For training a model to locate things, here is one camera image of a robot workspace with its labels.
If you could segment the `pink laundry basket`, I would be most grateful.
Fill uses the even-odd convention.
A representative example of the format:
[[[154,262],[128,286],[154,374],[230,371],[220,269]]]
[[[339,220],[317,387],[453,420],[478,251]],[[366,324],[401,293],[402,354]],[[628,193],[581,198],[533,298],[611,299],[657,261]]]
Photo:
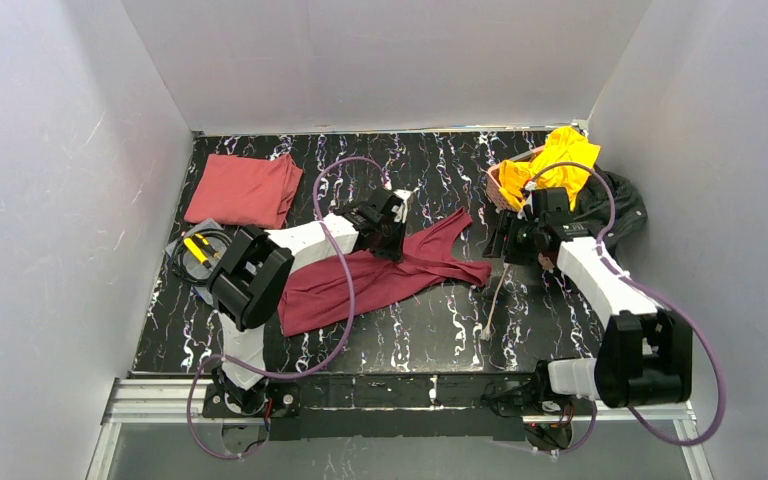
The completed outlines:
[[[509,161],[511,162],[531,162],[535,157],[537,157],[542,151],[544,150],[543,146],[532,148],[524,153],[517,154],[511,158],[509,158]],[[485,187],[485,194],[487,198],[493,203],[493,205],[498,210],[509,210],[509,211],[517,211],[517,208],[511,204],[507,198],[501,193],[501,184],[499,181],[499,169],[501,165],[496,164],[489,167],[485,174],[486,174],[486,187]]]

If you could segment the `maroon garment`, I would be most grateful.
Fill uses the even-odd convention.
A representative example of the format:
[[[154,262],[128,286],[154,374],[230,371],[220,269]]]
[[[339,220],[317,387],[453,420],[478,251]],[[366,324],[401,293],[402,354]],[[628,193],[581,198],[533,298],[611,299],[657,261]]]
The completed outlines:
[[[462,208],[408,236],[403,259],[393,262],[357,251],[345,257],[355,291],[357,315],[385,308],[446,280],[484,286],[492,264],[461,261],[452,249],[472,224]],[[349,317],[349,287],[337,257],[300,268],[289,276],[278,306],[282,334],[292,337],[330,326]]]

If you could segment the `coral pink t-shirt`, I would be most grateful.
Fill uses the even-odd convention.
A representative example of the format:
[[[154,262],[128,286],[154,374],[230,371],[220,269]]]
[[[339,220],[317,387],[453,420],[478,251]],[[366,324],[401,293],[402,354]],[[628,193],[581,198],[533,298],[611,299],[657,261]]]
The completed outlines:
[[[280,229],[302,175],[289,154],[274,160],[211,154],[184,220]]]

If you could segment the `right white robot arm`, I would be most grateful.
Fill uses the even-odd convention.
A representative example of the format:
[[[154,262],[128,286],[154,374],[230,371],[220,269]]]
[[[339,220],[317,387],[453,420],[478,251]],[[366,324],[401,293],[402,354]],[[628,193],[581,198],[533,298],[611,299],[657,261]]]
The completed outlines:
[[[627,408],[689,399],[692,329],[628,285],[607,248],[574,221],[564,189],[538,189],[525,211],[502,211],[484,255],[512,265],[548,258],[572,280],[604,328],[595,357],[538,364],[539,400],[573,396]]]

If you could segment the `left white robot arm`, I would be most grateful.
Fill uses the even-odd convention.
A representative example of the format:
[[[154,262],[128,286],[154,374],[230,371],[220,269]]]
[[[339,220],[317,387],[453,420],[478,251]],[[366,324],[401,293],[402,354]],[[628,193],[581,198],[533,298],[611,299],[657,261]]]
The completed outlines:
[[[226,356],[216,382],[244,403],[265,370],[264,325],[278,313],[291,274],[358,251],[376,260],[403,258],[406,221],[414,193],[376,188],[321,221],[263,230],[245,226],[211,269],[206,288],[219,313]]]

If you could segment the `yellow garment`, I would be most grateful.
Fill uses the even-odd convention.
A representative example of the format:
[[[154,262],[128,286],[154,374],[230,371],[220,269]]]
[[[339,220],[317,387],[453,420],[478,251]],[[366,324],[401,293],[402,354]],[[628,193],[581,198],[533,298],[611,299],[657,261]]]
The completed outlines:
[[[576,208],[577,196],[585,186],[591,173],[573,166],[560,166],[562,162],[572,162],[594,168],[601,151],[601,146],[591,143],[584,135],[571,126],[553,130],[547,137],[544,150],[531,162],[511,162],[504,160],[499,169],[501,193],[517,210],[525,204],[522,193],[526,184],[545,168],[536,181],[538,188],[563,187],[569,197],[571,210]]]

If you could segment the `yellow black screwdriver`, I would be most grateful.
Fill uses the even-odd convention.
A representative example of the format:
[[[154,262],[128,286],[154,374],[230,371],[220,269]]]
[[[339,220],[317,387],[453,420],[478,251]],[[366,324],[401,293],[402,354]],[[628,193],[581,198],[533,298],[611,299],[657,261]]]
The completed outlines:
[[[202,252],[205,258],[218,258],[219,252],[213,247],[207,237],[200,233],[196,233],[192,236],[192,242],[196,245],[197,249]]]
[[[201,264],[206,269],[210,269],[212,267],[211,259],[212,258],[205,258],[202,255],[202,252],[199,251],[196,247],[196,245],[192,242],[192,236],[185,237],[183,239],[183,245],[186,248],[187,251],[190,252],[190,254],[198,261],[199,264]]]

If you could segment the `clear plastic case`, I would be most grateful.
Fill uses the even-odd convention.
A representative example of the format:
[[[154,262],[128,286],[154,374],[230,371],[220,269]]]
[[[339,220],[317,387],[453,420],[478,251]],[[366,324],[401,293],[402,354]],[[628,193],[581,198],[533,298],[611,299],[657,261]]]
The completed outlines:
[[[220,254],[218,258],[211,259],[212,267],[210,269],[199,264],[183,245],[185,237],[196,233],[207,237]],[[221,225],[213,219],[207,219],[182,233],[177,240],[166,247],[166,255],[170,261],[172,272],[185,287],[194,291],[209,306],[212,306],[214,301],[213,295],[209,292],[207,281],[230,243],[231,237]]]

